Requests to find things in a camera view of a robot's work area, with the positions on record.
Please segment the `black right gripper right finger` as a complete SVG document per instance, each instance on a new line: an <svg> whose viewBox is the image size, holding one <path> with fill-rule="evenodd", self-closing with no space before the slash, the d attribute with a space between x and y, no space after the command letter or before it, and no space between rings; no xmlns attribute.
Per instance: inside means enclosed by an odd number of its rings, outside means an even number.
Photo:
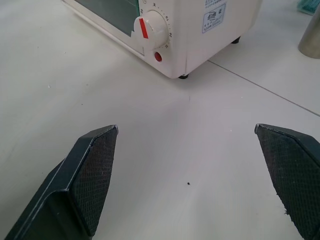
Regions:
<svg viewBox="0 0 320 240"><path fill-rule="evenodd" d="M320 142L262 123L254 132L286 214L304 240L320 240Z"/></svg>

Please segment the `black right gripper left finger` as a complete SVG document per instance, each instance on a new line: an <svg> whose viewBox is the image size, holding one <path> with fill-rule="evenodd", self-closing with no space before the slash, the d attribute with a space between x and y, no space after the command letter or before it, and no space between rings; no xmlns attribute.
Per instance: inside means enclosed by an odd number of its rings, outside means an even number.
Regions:
<svg viewBox="0 0 320 240"><path fill-rule="evenodd" d="M92 240L114 162L116 125L81 136L44 179L4 240Z"/></svg>

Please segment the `white mini toaster oven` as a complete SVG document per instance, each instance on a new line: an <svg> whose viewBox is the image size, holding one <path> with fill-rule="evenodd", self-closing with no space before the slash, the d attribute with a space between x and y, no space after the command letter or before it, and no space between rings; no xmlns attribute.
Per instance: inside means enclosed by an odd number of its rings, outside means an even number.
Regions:
<svg viewBox="0 0 320 240"><path fill-rule="evenodd" d="M263 0L61 0L77 16L171 79L193 70L256 22ZM165 45L144 50L134 33L137 17L157 11L168 26Z"/></svg>

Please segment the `silver metal cylinder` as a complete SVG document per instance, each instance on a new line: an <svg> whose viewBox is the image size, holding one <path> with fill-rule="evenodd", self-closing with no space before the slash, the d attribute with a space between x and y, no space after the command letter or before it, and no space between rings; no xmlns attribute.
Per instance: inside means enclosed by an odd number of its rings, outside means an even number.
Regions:
<svg viewBox="0 0 320 240"><path fill-rule="evenodd" d="M320 59L320 15L314 15L307 26L298 50L305 56Z"/></svg>

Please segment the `teal bristle brush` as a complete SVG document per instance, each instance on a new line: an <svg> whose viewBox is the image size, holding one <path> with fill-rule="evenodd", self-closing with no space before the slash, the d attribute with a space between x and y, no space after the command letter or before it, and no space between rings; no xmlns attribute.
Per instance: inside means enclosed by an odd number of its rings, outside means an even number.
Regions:
<svg viewBox="0 0 320 240"><path fill-rule="evenodd" d="M297 10L299 12L313 16L320 4L320 0L298 0Z"/></svg>

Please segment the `white timer knob red mark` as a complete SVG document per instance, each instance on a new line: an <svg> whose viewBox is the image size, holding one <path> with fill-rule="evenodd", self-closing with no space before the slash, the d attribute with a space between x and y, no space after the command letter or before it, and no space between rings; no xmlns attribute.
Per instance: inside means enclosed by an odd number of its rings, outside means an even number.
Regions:
<svg viewBox="0 0 320 240"><path fill-rule="evenodd" d="M138 44L145 51L151 51L167 43L169 29L161 14L150 10L135 19L134 34Z"/></svg>

